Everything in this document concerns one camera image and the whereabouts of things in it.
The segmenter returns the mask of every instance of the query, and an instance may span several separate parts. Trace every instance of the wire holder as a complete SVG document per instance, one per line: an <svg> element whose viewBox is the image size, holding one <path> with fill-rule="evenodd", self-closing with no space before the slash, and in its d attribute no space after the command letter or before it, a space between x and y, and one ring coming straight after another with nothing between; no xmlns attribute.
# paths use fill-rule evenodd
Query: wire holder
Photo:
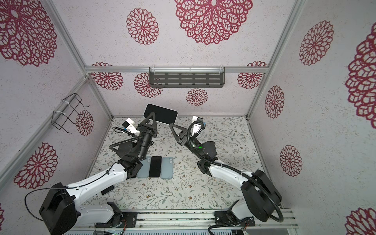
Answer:
<svg viewBox="0 0 376 235"><path fill-rule="evenodd" d="M78 101L77 105L75 107L71 106L71 102L76 99ZM89 107L90 105L88 106L85 106L81 103L82 101L82 98L77 94L77 93L73 93L67 97L65 97L64 99L61 100L62 102L65 102L67 103L67 106L62 110L62 111L58 111L58 110L54 110L52 112L52 118L51 118L51 124L56 127L58 130L61 130L63 129L66 133L69 133L69 134L73 134L73 132L68 132L63 126L64 124L69 120L72 124L76 124L75 122L73 122L70 117L72 115L73 112L76 112L78 114L78 112L76 111L76 108L78 107L79 104L81 104L84 108L86 107ZM64 113L65 109L67 107L71 107L73 110L72 112L67 116L66 113ZM59 117L61 115L64 115L66 117L66 120L64 121L64 123L62 125L60 125L59 123L57 123L56 121L59 119Z"/></svg>

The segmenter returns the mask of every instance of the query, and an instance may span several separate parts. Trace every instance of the floral table surface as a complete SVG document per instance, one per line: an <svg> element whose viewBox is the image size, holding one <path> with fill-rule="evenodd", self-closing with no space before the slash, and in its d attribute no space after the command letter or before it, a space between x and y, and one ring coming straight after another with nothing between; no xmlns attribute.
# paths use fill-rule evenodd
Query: floral table surface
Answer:
<svg viewBox="0 0 376 235"><path fill-rule="evenodd" d="M126 118L115 118L90 175L105 170L119 157L108 146L128 139L112 127L121 127ZM140 123L143 118L133 118ZM188 128L190 118L178 118L176 124ZM218 158L240 170L263 170L244 117L207 117L207 127L198 137L200 142L214 141ZM120 209L226 209L242 197L240 189L221 179L202 174L198 159L172 136L168 125L158 123L158 136L153 139L148 156L173 157L173 178L128 179L116 184L106 195L96 195L85 202L99 205L115 202Z"/></svg>

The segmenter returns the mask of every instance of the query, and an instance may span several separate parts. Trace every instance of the red doily pattern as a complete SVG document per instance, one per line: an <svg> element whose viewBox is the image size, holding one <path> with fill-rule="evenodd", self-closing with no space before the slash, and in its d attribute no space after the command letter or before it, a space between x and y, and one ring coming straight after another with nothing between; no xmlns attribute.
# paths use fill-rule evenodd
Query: red doily pattern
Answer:
<svg viewBox="0 0 376 235"><path fill-rule="evenodd" d="M247 66L267 66L265 62L255 61ZM262 73L240 73L238 74L238 84L245 89L252 89L259 85Z"/></svg>
<svg viewBox="0 0 376 235"><path fill-rule="evenodd" d="M0 203L0 231L1 231L1 225L3 225L4 221L4 210L1 208L1 203Z"/></svg>
<svg viewBox="0 0 376 235"><path fill-rule="evenodd" d="M141 45L150 45L157 40L159 35L158 23L154 16L141 8L129 13L127 29L130 36Z"/></svg>
<svg viewBox="0 0 376 235"><path fill-rule="evenodd" d="M251 0L175 0L176 16L187 36L205 45L218 44L238 32L252 8Z"/></svg>
<svg viewBox="0 0 376 235"><path fill-rule="evenodd" d="M81 135L89 135L94 127L91 114L86 110L81 110L76 117L76 128Z"/></svg>
<svg viewBox="0 0 376 235"><path fill-rule="evenodd" d="M107 63L99 62L93 66L112 66ZM107 90L117 90L123 85L121 73L91 73L94 81Z"/></svg>
<svg viewBox="0 0 376 235"><path fill-rule="evenodd" d="M150 86L148 73L138 74L135 77L133 83L133 85L136 88L136 91L145 97L156 97L159 96L163 91L162 88L152 88Z"/></svg>
<svg viewBox="0 0 376 235"><path fill-rule="evenodd" d="M302 170L302 158L298 150L291 145L286 145L279 157L283 171L289 176L297 176Z"/></svg>
<svg viewBox="0 0 376 235"><path fill-rule="evenodd" d="M265 110L270 118L278 117L284 106L284 94L281 87L273 86L268 91L265 99Z"/></svg>
<svg viewBox="0 0 376 235"><path fill-rule="evenodd" d="M311 65L321 60L330 48L333 34L333 25L329 21L324 20L313 26L300 46L300 61L304 65Z"/></svg>
<svg viewBox="0 0 376 235"><path fill-rule="evenodd" d="M48 64L57 35L38 0L0 2L0 50L5 59L22 65Z"/></svg>
<svg viewBox="0 0 376 235"><path fill-rule="evenodd" d="M346 216L346 235L375 235L376 234L376 211L372 208L358 208Z"/></svg>
<svg viewBox="0 0 376 235"><path fill-rule="evenodd" d="M189 104L199 106L208 100L208 94L203 89L195 88L187 93L186 98Z"/></svg>
<svg viewBox="0 0 376 235"><path fill-rule="evenodd" d="M370 120L376 128L376 23L366 40L357 46L354 60L347 68L347 100L356 107L356 115Z"/></svg>
<svg viewBox="0 0 376 235"><path fill-rule="evenodd" d="M42 143L38 150L23 166L22 170L14 177L20 188L33 188L42 186L53 176L58 164L58 156L55 149L48 143Z"/></svg>

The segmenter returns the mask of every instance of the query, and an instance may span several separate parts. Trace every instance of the black screen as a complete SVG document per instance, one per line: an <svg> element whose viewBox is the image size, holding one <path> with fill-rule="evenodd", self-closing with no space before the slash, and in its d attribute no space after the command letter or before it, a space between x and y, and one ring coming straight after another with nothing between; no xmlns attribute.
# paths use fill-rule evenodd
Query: black screen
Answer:
<svg viewBox="0 0 376 235"><path fill-rule="evenodd" d="M172 109L166 109L164 107L148 104L144 112L144 118L146 118L151 112L155 113L155 120L161 123L169 125L174 123L177 118L177 111Z"/></svg>
<svg viewBox="0 0 376 235"><path fill-rule="evenodd" d="M162 157L161 156L152 156L150 160L150 171L149 177L156 178L161 176L161 164L162 164Z"/></svg>

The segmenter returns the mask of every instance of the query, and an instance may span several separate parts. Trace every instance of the black mounting plate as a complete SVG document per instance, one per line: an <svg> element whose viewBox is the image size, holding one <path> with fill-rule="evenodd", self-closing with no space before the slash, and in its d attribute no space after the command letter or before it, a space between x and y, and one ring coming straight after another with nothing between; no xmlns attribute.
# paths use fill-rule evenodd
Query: black mounting plate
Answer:
<svg viewBox="0 0 376 235"><path fill-rule="evenodd" d="M137 222L137 212L122 212L124 219L127 221L126 227L135 227ZM96 228L111 228L107 224L96 223ZM124 222L118 226L119 228L124 228Z"/></svg>
<svg viewBox="0 0 376 235"><path fill-rule="evenodd" d="M216 225L231 224L231 223L234 222L234 221L230 221L229 218L227 217L227 211L215 211L214 217L215 217L215 224ZM253 217L251 217L251 219L249 219L246 222L242 222L242 223L235 225L235 226L245 227L247 225L248 227L254 227L256 225Z"/></svg>

